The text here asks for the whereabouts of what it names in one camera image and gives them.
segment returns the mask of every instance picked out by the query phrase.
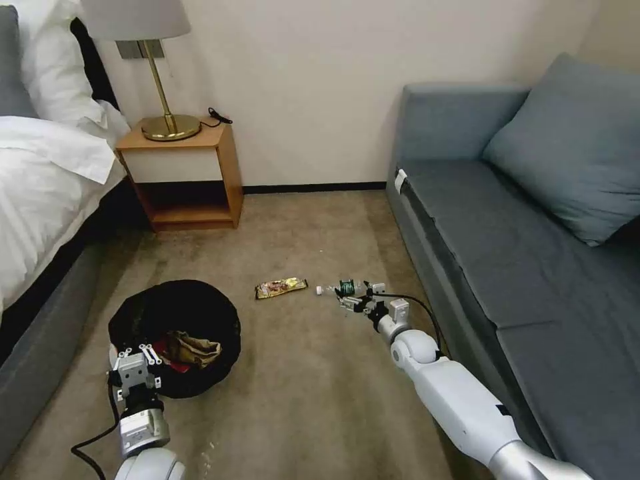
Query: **sofa armrest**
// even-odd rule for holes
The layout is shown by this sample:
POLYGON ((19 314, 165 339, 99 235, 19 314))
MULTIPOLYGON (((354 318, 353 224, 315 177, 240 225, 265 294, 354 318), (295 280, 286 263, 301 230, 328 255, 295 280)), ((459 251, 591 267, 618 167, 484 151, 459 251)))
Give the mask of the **sofa armrest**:
POLYGON ((416 83, 402 94, 391 168, 430 159, 479 159, 529 94, 500 85, 416 83))

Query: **sofa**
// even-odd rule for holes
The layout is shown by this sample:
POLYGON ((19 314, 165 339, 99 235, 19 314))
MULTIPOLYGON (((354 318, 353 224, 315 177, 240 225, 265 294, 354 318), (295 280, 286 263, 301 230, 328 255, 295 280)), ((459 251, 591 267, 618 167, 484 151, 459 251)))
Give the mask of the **sofa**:
POLYGON ((448 353, 523 440, 596 480, 635 478, 637 222, 590 247, 484 161, 528 95, 512 83, 406 86, 387 195, 448 353))

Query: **candy bar wrapper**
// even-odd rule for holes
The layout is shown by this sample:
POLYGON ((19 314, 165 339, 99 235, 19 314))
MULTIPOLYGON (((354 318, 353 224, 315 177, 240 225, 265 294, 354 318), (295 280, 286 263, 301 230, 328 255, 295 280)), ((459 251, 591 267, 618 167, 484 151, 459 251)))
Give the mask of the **candy bar wrapper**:
POLYGON ((264 282, 256 286, 255 298, 257 300, 261 300, 265 298, 277 297, 278 295, 282 295, 290 291, 303 290, 308 286, 309 284, 306 280, 295 277, 290 279, 264 282))

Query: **lamp shade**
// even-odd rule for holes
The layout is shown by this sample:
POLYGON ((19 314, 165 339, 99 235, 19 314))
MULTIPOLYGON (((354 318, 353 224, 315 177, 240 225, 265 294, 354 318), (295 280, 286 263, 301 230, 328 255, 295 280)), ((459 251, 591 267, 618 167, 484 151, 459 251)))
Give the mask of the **lamp shade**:
POLYGON ((101 40, 179 37, 191 30, 181 0, 81 0, 90 36, 101 40))

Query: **green bottle label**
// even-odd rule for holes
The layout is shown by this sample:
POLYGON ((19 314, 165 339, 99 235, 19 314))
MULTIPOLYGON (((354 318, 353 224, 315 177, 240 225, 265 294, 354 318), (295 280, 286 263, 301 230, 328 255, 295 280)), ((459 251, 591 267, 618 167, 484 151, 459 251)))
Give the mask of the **green bottle label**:
POLYGON ((342 292, 343 295, 354 295, 355 285, 353 284, 353 280, 340 280, 340 292, 342 292))

